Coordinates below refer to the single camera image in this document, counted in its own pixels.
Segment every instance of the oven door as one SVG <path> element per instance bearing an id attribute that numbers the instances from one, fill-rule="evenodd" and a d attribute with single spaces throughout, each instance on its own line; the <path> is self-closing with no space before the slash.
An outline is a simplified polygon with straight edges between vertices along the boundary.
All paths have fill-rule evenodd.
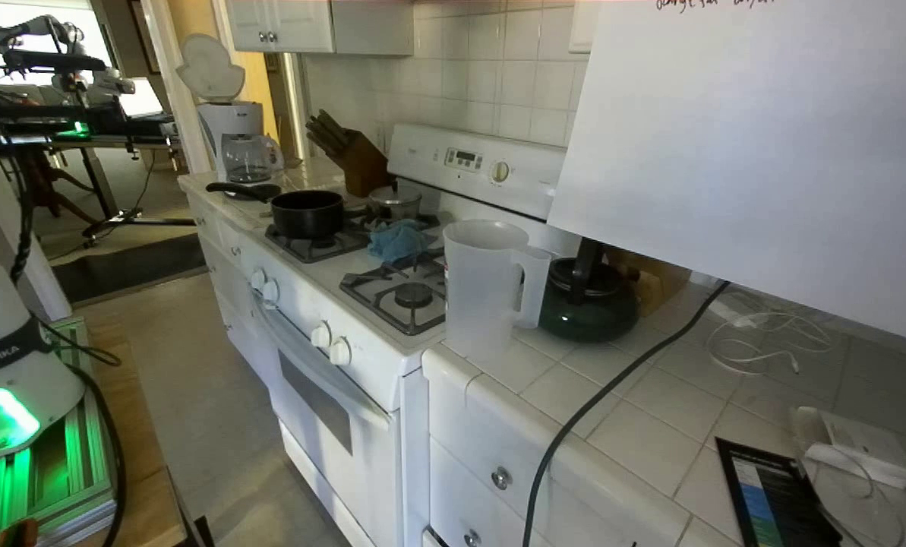
<path id="1" fill-rule="evenodd" d="M 252 298 L 278 350 L 279 374 L 268 384 L 273 411 L 372 541 L 397 545 L 398 413 L 377 405 L 279 309 L 267 309 L 256 291 Z"/>

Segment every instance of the kitchen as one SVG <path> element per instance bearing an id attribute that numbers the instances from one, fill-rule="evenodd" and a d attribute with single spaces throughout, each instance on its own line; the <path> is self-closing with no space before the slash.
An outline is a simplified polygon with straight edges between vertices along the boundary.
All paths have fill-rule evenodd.
<path id="1" fill-rule="evenodd" d="M 161 46 L 207 298 L 352 546 L 906 545 L 906 1 L 652 4 L 230 0 Z M 231 49 L 294 53 L 299 165 Z"/>

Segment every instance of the tile backsplash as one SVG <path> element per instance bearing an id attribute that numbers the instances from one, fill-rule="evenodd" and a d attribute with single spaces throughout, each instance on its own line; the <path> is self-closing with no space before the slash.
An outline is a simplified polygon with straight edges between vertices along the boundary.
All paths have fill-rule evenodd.
<path id="1" fill-rule="evenodd" d="M 410 58 L 304 55 L 311 111 L 387 150 L 395 122 L 567 146 L 588 56 L 574 2 L 418 1 Z"/>

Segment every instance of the white poster board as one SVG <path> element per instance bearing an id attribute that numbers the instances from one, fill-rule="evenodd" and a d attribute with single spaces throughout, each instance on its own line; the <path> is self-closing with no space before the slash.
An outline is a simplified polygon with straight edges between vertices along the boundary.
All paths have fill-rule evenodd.
<path id="1" fill-rule="evenodd" d="M 606 4 L 548 222 L 906 336 L 906 0 Z"/>

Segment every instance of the pan handle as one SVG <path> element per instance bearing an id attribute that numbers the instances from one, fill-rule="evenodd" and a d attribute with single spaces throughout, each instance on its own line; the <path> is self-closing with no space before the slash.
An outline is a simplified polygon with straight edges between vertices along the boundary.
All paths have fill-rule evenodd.
<path id="1" fill-rule="evenodd" d="M 254 188 L 234 182 L 211 182 L 210 184 L 207 184 L 207 191 L 233 191 L 234 194 L 254 198 L 255 200 L 263 202 L 263 204 L 269 200 L 268 197 L 258 193 Z"/>

